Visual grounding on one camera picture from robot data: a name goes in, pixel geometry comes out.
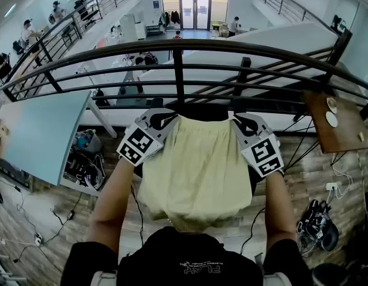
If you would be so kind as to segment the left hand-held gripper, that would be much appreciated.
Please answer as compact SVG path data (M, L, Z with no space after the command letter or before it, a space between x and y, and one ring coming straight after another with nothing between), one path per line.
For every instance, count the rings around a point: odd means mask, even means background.
M134 166L139 166L163 148L163 139L178 120L179 116L174 110L150 108L126 129L116 150L119 157L123 157Z

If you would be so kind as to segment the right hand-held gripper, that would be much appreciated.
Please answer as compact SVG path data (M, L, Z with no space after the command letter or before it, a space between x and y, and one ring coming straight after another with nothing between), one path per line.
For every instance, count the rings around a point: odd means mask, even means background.
M262 117L235 113L232 129L242 147L242 155L261 178L284 167L279 141Z

